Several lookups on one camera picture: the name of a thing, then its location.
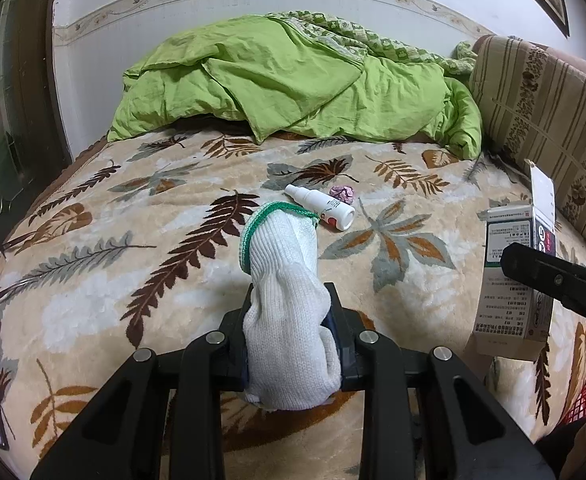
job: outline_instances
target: striped sofa back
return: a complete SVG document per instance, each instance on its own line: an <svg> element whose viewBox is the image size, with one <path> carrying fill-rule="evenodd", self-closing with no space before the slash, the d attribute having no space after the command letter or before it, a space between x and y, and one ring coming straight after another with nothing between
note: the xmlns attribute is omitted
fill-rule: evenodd
<svg viewBox="0 0 586 480"><path fill-rule="evenodd" d="M586 74L527 41L490 36L469 88L494 149L550 176L557 208L586 240Z"/></svg>

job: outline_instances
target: screw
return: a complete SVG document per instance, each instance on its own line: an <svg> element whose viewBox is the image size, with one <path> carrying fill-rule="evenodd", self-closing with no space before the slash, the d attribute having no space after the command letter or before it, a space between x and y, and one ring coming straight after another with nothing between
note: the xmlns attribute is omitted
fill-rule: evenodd
<svg viewBox="0 0 586 480"><path fill-rule="evenodd" d="M207 343L211 343L212 345L219 345L224 341L224 332L220 332L219 330L214 330L213 332L209 332L207 334Z"/></svg>
<svg viewBox="0 0 586 480"><path fill-rule="evenodd" d="M453 352L445 346L438 346L434 351L433 355L440 361L448 361L453 356Z"/></svg>
<svg viewBox="0 0 586 480"><path fill-rule="evenodd" d="M379 336L377 335L377 332L364 330L364 332L359 333L359 339L364 343L374 343L379 339Z"/></svg>
<svg viewBox="0 0 586 480"><path fill-rule="evenodd" d="M153 355L153 352L151 352L148 348L140 348L133 352L133 358L138 363L148 361L149 359L151 359L151 355Z"/></svg>

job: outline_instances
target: green trim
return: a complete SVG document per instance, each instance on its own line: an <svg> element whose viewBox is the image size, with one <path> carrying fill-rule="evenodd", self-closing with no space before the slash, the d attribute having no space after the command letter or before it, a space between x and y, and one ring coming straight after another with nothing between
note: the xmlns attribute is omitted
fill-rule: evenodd
<svg viewBox="0 0 586 480"><path fill-rule="evenodd" d="M320 217L315 213L309 211L308 209L304 209L302 206L297 204L292 204L290 202L269 202L268 204L264 204L260 207L255 213L249 216L249 220L244 227L244 231L242 231L242 235L240 237L240 267L246 274L251 273L251 259L249 256L249 247L251 243L251 238L253 234L257 230L257 228L266 220L266 217L270 215L273 211L282 210L282 211L291 211L293 213L297 213L301 216L306 216L313 221L315 227L317 227L317 223L320 221Z"/></svg>

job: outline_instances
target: white spray bottle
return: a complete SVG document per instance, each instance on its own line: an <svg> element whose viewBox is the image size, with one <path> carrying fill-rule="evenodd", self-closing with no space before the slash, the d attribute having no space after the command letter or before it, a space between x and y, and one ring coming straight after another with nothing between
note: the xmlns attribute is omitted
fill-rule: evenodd
<svg viewBox="0 0 586 480"><path fill-rule="evenodd" d="M321 191L289 184L284 189L284 193L340 231L346 231L353 224L355 209Z"/></svg>

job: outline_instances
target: bed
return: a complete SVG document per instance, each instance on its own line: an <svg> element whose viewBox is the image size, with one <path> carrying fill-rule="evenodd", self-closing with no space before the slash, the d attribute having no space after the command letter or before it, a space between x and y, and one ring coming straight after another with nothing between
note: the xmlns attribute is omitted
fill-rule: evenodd
<svg viewBox="0 0 586 480"><path fill-rule="evenodd" d="M0 255L9 442L0 456L21 479L135 348L183 348L241 306L250 277L239 234L259 205L285 200L286 184L355 189L352 227L317 229L320 278L343 306L400 346L458 354L478 301L484 212L530 199L485 153L461 161L437 144L283 132L258 146L241 123L208 118L100 144L84 158ZM582 237L562 216L556 230L558 254L586 266ZM585 380L585 319L556 304L538 361L497 359L486 384L535 440ZM222 411L227 478L357 478L361 393L304 412L264 412L225 394Z"/></svg>

